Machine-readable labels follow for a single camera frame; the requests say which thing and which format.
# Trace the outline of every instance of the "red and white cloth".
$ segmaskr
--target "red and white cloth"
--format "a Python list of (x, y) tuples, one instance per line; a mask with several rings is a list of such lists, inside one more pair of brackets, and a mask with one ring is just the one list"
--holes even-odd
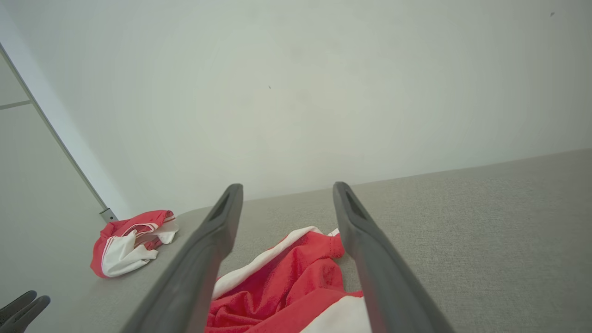
[(292, 231), (250, 264), (218, 279), (206, 332), (371, 332), (362, 292), (346, 293), (333, 261), (339, 231)]
[(155, 249), (171, 243), (179, 230), (174, 220), (172, 211), (155, 210), (110, 222), (95, 243), (92, 270), (102, 278), (116, 277), (156, 259)]

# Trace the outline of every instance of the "cloth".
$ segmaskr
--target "cloth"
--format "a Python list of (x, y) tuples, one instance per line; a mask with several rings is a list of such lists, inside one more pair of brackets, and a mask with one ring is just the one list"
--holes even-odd
[(338, 231), (292, 231), (214, 286), (206, 332), (370, 332), (362, 292), (346, 293)]
[(179, 227), (170, 210), (142, 213), (132, 219), (110, 222), (92, 251), (91, 269), (102, 278), (136, 270), (156, 259), (156, 248), (170, 244)]

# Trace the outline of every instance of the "white trim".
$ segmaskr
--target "white trim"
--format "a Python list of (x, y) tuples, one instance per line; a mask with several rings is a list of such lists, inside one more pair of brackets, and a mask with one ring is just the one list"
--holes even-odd
[(50, 82), (47, 81), (43, 71), (23, 42), (8, 11), (1, 3), (0, 43), (72, 158), (107, 207), (111, 208), (111, 211), (120, 220), (133, 217), (130, 206), (80, 134), (68, 110), (53, 91)]
[(212, 293), (212, 299), (216, 299), (223, 294), (231, 291), (233, 288), (238, 286), (240, 283), (245, 281), (253, 273), (260, 270), (268, 262), (272, 261), (277, 257), (283, 250), (287, 249), (295, 241), (299, 240), (302, 236), (306, 235), (309, 231), (321, 233), (321, 231), (314, 226), (294, 230), (284, 238), (278, 245), (273, 248), (261, 253), (247, 266), (241, 267), (236, 271), (232, 271), (225, 276), (222, 276), (214, 285), (214, 292)]
[(364, 297), (343, 296), (300, 332), (371, 333), (372, 328)]
[(144, 245), (136, 244), (136, 231), (123, 237), (113, 236), (105, 246), (101, 260), (101, 270), (107, 277), (116, 277), (129, 273), (156, 259), (158, 251), (148, 251)]

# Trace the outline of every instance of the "red cloth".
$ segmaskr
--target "red cloth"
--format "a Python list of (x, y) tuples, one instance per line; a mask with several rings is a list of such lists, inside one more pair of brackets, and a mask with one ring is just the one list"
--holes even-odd
[[(347, 293), (333, 261), (340, 235), (308, 232), (233, 290), (212, 301), (206, 332), (300, 332)], [(362, 292), (351, 293), (362, 297)]]
[[(115, 237), (127, 236), (134, 230), (136, 231), (136, 237), (139, 237), (155, 231), (164, 223), (173, 221), (174, 219), (173, 212), (170, 210), (154, 210), (152, 212), (142, 213), (129, 220), (109, 222), (101, 231), (99, 239), (95, 242), (92, 251), (91, 269), (99, 277), (108, 278), (109, 276), (106, 276), (103, 271), (103, 257)], [(142, 245), (147, 250), (152, 250), (161, 246), (162, 242), (159, 238), (153, 238), (143, 242)]]

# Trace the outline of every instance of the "white wall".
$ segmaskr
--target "white wall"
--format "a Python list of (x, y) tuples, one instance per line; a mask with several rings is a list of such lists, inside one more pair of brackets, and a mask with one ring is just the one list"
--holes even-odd
[(0, 1), (130, 213), (592, 147), (585, 0)]
[(60, 320), (99, 279), (89, 265), (101, 206), (31, 104), (0, 110), (0, 156), (0, 308), (49, 295), (27, 333), (65, 332)]

